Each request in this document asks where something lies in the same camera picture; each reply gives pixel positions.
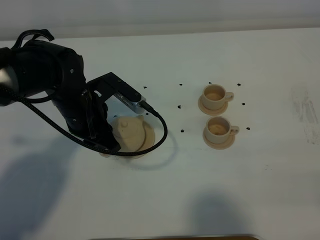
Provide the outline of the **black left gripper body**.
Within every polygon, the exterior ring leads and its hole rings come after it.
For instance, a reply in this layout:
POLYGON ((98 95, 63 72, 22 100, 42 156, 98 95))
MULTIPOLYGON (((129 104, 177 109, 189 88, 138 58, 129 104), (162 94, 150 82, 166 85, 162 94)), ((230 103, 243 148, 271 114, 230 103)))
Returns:
POLYGON ((112 95, 113 90, 103 84, 60 85, 52 102, 73 135, 86 140, 112 140, 105 104, 112 95))

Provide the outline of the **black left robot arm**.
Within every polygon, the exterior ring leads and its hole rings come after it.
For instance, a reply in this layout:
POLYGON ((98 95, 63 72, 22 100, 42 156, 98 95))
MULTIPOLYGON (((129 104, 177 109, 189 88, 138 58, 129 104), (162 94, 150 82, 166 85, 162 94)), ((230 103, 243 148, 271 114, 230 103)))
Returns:
POLYGON ((14 101, 33 107, 42 100, 30 97, 46 92, 65 119, 68 132, 80 143, 118 152, 121 147, 107 122, 105 101, 114 91, 104 76, 86 81, 83 57, 73 49, 42 40, 29 40, 23 47, 2 48, 0 61, 8 80, 0 85, 0 104, 14 101))

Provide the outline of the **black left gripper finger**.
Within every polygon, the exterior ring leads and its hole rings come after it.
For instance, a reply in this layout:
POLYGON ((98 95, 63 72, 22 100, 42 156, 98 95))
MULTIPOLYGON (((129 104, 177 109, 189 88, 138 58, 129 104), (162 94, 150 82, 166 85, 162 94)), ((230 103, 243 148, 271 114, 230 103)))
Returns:
POLYGON ((118 152, 121 149, 120 144, 115 139, 112 128, 109 124, 99 125, 94 129, 95 138, 89 137, 88 141, 96 147, 111 151, 118 152))

